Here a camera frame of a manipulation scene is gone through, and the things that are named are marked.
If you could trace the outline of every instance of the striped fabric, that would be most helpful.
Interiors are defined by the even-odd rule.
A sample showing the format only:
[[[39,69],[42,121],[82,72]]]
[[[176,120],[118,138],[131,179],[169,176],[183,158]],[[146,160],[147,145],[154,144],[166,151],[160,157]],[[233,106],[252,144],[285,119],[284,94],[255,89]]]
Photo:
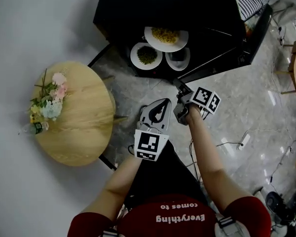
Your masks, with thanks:
[[[240,16],[243,21],[260,10],[268,0],[237,0]]]

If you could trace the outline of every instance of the shirt sleeve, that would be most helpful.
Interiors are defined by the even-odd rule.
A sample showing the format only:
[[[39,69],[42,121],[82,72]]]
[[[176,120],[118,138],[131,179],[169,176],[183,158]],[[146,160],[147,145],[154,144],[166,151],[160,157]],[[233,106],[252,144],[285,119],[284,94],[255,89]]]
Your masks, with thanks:
[[[226,208],[223,215],[244,224],[250,237],[269,237],[271,234],[270,214],[256,197],[235,200]]]
[[[68,237],[97,237],[112,226],[112,221],[98,213],[84,212],[74,217]]]

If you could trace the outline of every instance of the person's arm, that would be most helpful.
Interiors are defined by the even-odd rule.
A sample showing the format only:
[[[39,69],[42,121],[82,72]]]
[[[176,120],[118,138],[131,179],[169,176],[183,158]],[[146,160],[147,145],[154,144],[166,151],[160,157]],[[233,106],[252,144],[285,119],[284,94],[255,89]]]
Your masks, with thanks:
[[[233,201],[251,196],[233,182],[224,171],[217,148],[196,105],[190,106],[186,120],[191,131],[197,165],[205,189],[218,210],[223,212]]]
[[[142,160],[130,156],[113,173],[101,193],[82,212],[95,212],[115,221]]]

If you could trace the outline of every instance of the black table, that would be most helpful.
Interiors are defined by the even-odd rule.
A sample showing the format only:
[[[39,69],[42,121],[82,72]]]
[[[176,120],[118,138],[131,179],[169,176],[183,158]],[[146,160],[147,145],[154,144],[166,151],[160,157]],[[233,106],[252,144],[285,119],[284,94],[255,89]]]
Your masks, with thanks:
[[[271,13],[270,7],[264,10],[251,40],[246,39],[236,0],[99,0],[93,22],[118,47],[137,76],[189,82],[250,64],[264,38]],[[186,47],[191,59],[185,70],[174,71],[165,57],[149,71],[131,63],[132,47],[145,42],[145,26],[189,32]]]

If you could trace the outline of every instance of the plastic water bottle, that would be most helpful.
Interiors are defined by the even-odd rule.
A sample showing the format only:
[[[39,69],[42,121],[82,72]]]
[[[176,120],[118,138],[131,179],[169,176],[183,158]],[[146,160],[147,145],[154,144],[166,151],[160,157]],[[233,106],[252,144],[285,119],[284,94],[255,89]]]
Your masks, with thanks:
[[[19,135],[22,134],[30,134],[30,135],[35,135],[42,133],[44,131],[48,130],[48,122],[35,122],[35,123],[28,123],[25,126],[23,126],[20,131]]]

